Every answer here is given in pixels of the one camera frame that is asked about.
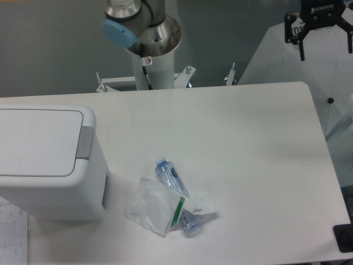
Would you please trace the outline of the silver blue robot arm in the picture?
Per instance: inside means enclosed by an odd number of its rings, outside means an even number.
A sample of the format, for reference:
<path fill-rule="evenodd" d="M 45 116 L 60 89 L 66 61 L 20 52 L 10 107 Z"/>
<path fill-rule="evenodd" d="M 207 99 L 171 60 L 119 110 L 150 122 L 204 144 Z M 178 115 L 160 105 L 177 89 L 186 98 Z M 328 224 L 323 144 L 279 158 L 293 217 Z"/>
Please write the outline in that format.
<path fill-rule="evenodd" d="M 343 17 L 352 1 L 301 1 L 298 13 L 285 15 L 285 42 L 297 45 L 305 60 L 303 41 L 312 30 L 338 26 L 347 33 L 348 53 L 352 53 L 352 25 Z M 165 1 L 106 1 L 102 31 L 113 43 L 130 48 L 149 28 L 166 21 Z"/>

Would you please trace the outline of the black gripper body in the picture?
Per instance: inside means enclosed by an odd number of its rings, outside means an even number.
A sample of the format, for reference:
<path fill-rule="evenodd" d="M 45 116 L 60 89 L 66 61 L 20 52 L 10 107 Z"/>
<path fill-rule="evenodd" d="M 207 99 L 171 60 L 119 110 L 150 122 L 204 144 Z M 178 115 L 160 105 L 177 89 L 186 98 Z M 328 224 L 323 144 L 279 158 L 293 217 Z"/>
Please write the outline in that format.
<path fill-rule="evenodd" d="M 300 19 L 310 30 L 332 27 L 345 10 L 344 1 L 301 1 Z"/>

